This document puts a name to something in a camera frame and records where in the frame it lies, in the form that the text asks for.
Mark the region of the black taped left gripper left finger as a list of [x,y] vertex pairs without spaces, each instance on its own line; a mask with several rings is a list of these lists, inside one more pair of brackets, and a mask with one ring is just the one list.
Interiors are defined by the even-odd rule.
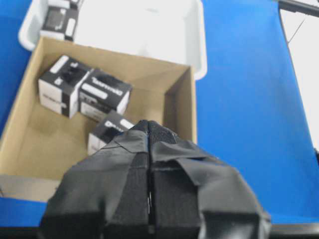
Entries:
[[45,239],[147,239],[148,121],[72,166],[48,200]]

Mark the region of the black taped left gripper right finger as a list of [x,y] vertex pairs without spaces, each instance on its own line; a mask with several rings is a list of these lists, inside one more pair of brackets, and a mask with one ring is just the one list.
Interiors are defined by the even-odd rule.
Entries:
[[149,122],[159,239],[267,239],[270,216],[233,167]]

